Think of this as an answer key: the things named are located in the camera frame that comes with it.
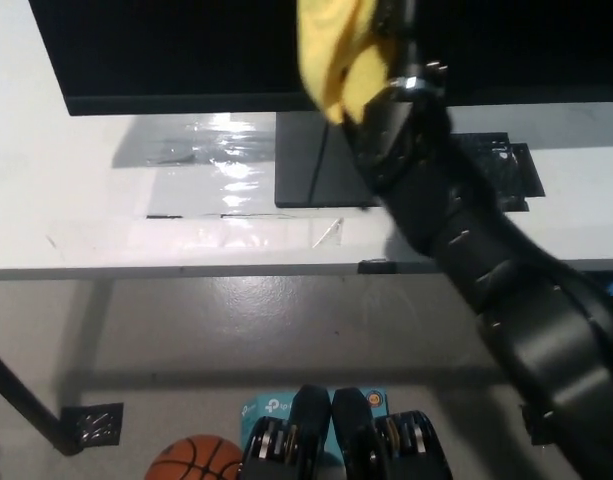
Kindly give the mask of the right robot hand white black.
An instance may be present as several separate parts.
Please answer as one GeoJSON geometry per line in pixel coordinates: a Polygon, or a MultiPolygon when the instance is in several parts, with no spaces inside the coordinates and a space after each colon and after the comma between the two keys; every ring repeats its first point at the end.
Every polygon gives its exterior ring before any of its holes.
{"type": "Polygon", "coordinates": [[[394,42],[393,59],[387,69],[390,87],[427,91],[442,97],[447,66],[428,52],[422,39],[422,20],[420,1],[379,1],[373,29],[380,37],[394,42]]]}

